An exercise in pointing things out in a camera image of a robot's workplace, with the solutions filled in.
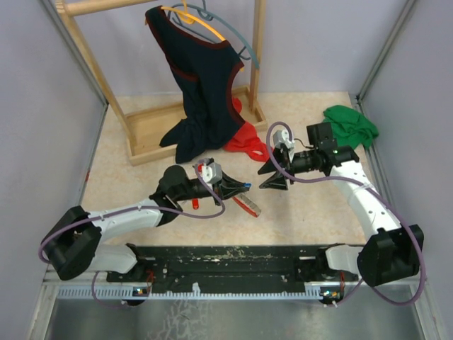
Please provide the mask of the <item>wooden clothes rack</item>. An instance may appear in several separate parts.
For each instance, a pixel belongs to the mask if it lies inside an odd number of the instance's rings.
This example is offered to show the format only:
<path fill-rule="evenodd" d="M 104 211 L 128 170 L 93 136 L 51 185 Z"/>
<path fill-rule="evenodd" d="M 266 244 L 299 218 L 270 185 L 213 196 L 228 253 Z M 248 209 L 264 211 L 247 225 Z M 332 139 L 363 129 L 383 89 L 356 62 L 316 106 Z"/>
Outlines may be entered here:
<path fill-rule="evenodd" d="M 64 27 L 68 30 L 81 56 L 87 63 L 92 75 L 94 75 L 97 84 L 100 86 L 102 94 L 105 96 L 125 131 L 127 136 L 127 156 L 133 166 L 170 157 L 176 153 L 176 147 L 174 145 L 160 148 L 159 142 L 169 128 L 185 117 L 183 104 L 177 102 L 125 114 L 75 18 L 92 13 L 136 6 L 142 3 L 142 1 L 55 2 L 55 8 L 59 17 L 62 19 Z M 232 96 L 239 98 L 243 104 L 242 116 L 252 123 L 258 132 L 265 131 L 268 128 L 267 120 L 258 102 L 266 4 L 266 1 L 254 2 L 253 44 L 244 43 L 246 50 L 253 60 L 250 84 L 248 86 L 236 87 L 232 90 Z"/>

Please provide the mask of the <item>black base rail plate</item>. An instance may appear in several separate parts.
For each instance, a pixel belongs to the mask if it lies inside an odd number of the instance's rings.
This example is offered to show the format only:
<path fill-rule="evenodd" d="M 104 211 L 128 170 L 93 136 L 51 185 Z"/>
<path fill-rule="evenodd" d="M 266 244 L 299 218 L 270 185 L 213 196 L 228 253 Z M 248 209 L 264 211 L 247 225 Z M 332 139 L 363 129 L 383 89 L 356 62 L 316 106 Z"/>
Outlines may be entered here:
<path fill-rule="evenodd" d="M 148 283 L 153 293 L 303 293 L 313 282 L 353 282 L 357 275 L 327 267 L 325 246 L 134 246 L 138 262 L 109 283 Z"/>

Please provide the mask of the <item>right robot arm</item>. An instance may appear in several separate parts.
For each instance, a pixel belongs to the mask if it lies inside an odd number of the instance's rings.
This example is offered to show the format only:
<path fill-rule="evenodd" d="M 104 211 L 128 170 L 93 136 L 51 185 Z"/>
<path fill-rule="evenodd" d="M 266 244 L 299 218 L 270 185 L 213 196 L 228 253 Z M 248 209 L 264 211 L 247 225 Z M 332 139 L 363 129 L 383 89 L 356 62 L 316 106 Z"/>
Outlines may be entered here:
<path fill-rule="evenodd" d="M 348 202 L 366 238 L 363 246 L 340 244 L 322 250 L 316 262 L 317 274 L 329 281 L 341 271 L 347 271 L 370 287 L 413 276 L 419 276 L 424 284 L 421 228 L 404 222 L 378 193 L 354 149 L 338 145 L 330 123 L 310 125 L 306 131 L 309 148 L 296 152 L 289 125 L 276 122 L 270 126 L 266 135 L 270 158 L 258 172 L 272 176 L 260 188 L 287 190 L 291 183 L 330 181 Z M 301 173 L 311 171 L 323 175 L 312 180 L 300 178 Z"/>

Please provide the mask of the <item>red cloth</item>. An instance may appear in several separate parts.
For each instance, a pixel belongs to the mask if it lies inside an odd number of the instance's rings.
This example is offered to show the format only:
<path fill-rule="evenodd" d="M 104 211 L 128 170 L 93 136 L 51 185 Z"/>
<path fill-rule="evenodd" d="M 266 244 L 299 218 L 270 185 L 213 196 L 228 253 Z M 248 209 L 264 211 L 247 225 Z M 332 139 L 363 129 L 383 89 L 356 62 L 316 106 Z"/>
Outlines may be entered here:
<path fill-rule="evenodd" d="M 267 147 L 259 138 L 256 128 L 240 115 L 240 100 L 231 96 L 229 100 L 226 117 L 221 124 L 225 139 L 223 148 L 228 152 L 243 152 L 256 162 L 266 162 L 269 160 Z"/>

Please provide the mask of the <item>dark navy shirt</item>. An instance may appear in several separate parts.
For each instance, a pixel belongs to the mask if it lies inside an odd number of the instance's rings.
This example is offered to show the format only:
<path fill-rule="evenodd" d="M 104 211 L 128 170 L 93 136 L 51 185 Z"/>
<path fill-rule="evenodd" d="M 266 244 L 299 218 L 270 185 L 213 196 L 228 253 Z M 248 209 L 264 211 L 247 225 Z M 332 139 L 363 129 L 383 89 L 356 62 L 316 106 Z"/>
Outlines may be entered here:
<path fill-rule="evenodd" d="M 233 106 L 232 85 L 243 62 L 227 40 L 210 43 L 170 22 L 162 6 L 145 13 L 183 95 L 186 117 L 161 139 L 176 146 L 176 163 L 184 164 L 227 144 L 245 123 Z"/>

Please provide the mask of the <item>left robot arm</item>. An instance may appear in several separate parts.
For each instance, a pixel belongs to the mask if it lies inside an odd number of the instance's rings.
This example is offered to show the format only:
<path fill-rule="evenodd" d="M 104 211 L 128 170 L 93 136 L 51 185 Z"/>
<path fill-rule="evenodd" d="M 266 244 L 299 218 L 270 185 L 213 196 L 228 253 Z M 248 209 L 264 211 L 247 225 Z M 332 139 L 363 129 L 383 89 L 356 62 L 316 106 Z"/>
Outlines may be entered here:
<path fill-rule="evenodd" d="M 249 183 L 233 179 L 213 161 L 194 166 L 195 178 L 189 178 L 179 165 L 168 167 L 156 191 L 138 203 L 88 212 L 80 205 L 64 213 L 40 243 L 40 260 L 53 267 L 63 281 L 85 272 L 115 272 L 132 281 L 143 279 L 147 263 L 139 259 L 132 245 L 110 245 L 108 240 L 128 232 L 167 225 L 179 216 L 201 219 L 186 213 L 181 202 L 213 198 L 225 210 L 224 201 L 246 193 Z"/>

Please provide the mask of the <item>green cloth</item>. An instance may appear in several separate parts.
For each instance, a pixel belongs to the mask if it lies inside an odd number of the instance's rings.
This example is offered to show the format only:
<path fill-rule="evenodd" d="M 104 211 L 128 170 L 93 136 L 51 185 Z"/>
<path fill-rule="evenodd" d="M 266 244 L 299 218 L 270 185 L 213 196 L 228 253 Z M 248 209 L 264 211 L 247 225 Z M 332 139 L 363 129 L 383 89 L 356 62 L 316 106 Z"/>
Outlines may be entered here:
<path fill-rule="evenodd" d="M 349 145 L 355 149 L 362 145 L 369 149 L 379 136 L 377 126 L 353 108 L 335 105 L 328 107 L 323 115 L 323 122 L 331 124 L 333 136 L 340 146 Z"/>

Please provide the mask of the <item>yellow hanger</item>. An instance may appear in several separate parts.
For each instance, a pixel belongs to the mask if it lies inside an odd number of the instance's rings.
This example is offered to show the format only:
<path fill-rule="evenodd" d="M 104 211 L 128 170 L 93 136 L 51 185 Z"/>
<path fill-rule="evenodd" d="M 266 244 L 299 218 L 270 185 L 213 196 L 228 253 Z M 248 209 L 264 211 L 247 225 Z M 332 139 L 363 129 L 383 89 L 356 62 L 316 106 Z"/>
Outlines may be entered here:
<path fill-rule="evenodd" d="M 209 42 L 186 32 L 171 22 L 168 15 L 172 13 L 189 25 L 199 25 L 208 30 L 216 40 Z M 235 67 L 238 72 L 244 71 L 244 64 L 230 42 L 186 9 L 157 6 L 146 11 L 145 21 L 172 70 L 191 76 L 199 74 L 203 69 L 219 70 L 223 67 Z"/>

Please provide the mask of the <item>metal key holder red handle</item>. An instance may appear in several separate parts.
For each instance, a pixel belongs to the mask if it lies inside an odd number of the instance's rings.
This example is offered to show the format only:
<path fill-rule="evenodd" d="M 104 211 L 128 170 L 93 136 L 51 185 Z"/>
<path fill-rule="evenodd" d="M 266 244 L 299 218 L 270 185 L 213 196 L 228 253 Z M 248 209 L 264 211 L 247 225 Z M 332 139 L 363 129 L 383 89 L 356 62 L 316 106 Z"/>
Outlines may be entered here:
<path fill-rule="evenodd" d="M 258 218 L 260 216 L 261 209 L 258 207 L 258 205 L 256 203 L 254 203 L 245 194 L 240 193 L 238 195 L 235 195 L 232 199 L 238 206 L 240 206 L 249 215 L 251 215 L 255 218 Z"/>

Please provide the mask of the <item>teal hanger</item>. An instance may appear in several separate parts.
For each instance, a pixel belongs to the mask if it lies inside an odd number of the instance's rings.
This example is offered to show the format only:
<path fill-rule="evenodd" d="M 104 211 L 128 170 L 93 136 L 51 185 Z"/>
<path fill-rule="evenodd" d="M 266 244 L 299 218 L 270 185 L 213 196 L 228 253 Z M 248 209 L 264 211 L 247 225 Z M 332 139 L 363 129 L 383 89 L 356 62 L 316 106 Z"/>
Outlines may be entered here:
<path fill-rule="evenodd" d="M 241 43 L 237 50 L 238 57 L 244 62 L 250 62 L 255 70 L 260 69 L 258 50 L 239 30 L 225 18 L 215 13 L 207 5 L 207 1 L 194 4 L 192 1 L 179 1 L 170 7 L 165 7 L 167 18 L 178 28 L 191 33 L 204 42 L 215 44 L 235 38 Z"/>

